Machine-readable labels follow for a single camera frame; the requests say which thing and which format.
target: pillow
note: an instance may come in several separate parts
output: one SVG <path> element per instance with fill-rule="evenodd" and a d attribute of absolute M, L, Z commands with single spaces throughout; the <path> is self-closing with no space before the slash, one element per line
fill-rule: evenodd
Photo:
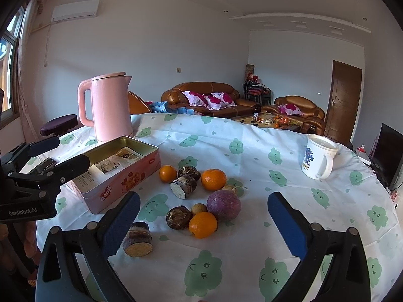
<path fill-rule="evenodd" d="M 205 99 L 205 96 L 196 92 L 192 92 L 192 91 L 184 91 L 182 92 L 187 99 L 189 100 L 189 105 L 191 107 L 204 107 L 204 108 L 209 108 L 207 101 Z"/>
<path fill-rule="evenodd" d="M 282 114 L 287 114 L 289 116 L 290 115 L 299 115 L 299 116 L 304 115 L 295 104 L 291 104 L 291 103 L 279 105 L 279 110 Z"/>
<path fill-rule="evenodd" d="M 234 100 L 229 96 L 228 93 L 225 92 L 214 92 L 211 93 L 210 95 L 219 98 L 222 102 L 226 104 L 227 107 L 234 107 L 236 104 L 234 103 Z"/>
<path fill-rule="evenodd" d="M 228 104 L 224 101 L 221 101 L 218 97 L 210 94 L 206 96 L 206 100 L 209 106 L 209 110 L 220 110 L 228 107 Z"/>

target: pink electric kettle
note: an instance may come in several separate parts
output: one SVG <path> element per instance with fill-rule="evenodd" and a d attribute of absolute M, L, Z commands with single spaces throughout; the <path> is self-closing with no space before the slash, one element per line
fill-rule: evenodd
<path fill-rule="evenodd" d="M 81 123 L 94 127 L 97 140 L 107 142 L 131 136 L 133 128 L 128 107 L 127 89 L 131 76 L 125 72 L 109 73 L 83 80 L 78 86 L 78 110 Z M 93 121 L 85 114 L 84 93 L 91 90 Z"/>

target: wooden door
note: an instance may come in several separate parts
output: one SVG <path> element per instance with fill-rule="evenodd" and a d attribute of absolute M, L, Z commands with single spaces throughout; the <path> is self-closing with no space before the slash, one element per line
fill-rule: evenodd
<path fill-rule="evenodd" d="M 333 141 L 350 143 L 357 117 L 362 70 L 333 61 L 332 88 L 324 135 Z"/>

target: mug handle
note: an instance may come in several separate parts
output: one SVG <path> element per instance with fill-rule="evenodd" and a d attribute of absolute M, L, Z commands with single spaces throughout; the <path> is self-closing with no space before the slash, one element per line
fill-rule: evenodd
<path fill-rule="evenodd" d="M 333 169 L 333 158 L 332 158 L 330 155 L 328 155 L 327 153 L 325 154 L 325 157 L 326 157 L 326 168 L 325 168 L 325 171 L 323 172 L 322 175 L 317 174 L 317 175 L 316 175 L 316 178 L 319 178 L 319 179 L 326 179 L 327 177 L 330 176 L 330 173 L 332 172 L 332 169 Z"/>

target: taro root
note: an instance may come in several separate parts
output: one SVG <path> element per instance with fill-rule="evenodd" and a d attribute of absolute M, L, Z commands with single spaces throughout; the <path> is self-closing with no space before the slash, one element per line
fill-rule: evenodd
<path fill-rule="evenodd" d="M 193 166 L 184 166 L 178 171 L 178 177 L 182 177 L 183 175 L 190 175 L 198 181 L 202 174 Z"/>
<path fill-rule="evenodd" d="M 168 227 L 173 230 L 184 230 L 189 227 L 189 222 L 192 217 L 193 215 L 190 210 L 181 205 L 171 209 L 166 214 L 166 223 Z"/>
<path fill-rule="evenodd" d="M 186 199 L 197 187 L 196 180 L 186 174 L 179 178 L 176 178 L 171 183 L 172 192 L 180 199 Z"/>
<path fill-rule="evenodd" d="M 148 225 L 141 221 L 130 226 L 123 239 L 124 253 L 129 256 L 144 256 L 152 251 L 151 234 Z"/>

